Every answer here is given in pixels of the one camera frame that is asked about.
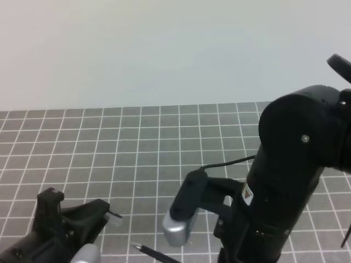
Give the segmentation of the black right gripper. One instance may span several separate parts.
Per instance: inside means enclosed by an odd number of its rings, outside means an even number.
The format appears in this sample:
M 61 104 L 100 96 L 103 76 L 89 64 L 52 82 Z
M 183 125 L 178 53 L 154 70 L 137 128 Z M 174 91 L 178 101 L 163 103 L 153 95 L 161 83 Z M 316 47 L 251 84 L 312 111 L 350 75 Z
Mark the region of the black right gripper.
M 218 262 L 277 262 L 315 190 L 321 158 L 314 153 L 256 154 L 244 183 L 197 170 L 202 208 L 218 214 Z

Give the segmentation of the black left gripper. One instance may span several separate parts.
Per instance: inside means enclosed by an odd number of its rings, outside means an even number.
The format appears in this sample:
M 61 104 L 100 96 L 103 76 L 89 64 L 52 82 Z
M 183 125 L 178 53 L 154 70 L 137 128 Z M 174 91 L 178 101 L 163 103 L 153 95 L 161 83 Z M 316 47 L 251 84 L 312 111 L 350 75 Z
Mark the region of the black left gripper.
M 37 195 L 31 232 L 1 252 L 1 262 L 70 262 L 94 243 L 107 224 L 110 204 L 102 199 L 61 210 L 64 193 L 50 187 Z

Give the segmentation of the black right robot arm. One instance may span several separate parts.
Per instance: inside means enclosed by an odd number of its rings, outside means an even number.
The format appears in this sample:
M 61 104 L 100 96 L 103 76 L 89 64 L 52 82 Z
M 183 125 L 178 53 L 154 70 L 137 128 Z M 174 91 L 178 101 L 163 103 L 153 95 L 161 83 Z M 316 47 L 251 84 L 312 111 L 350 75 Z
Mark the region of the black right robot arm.
M 245 222 L 216 228 L 219 262 L 277 262 L 325 168 L 350 171 L 350 90 L 314 85 L 272 101 L 239 197 Z

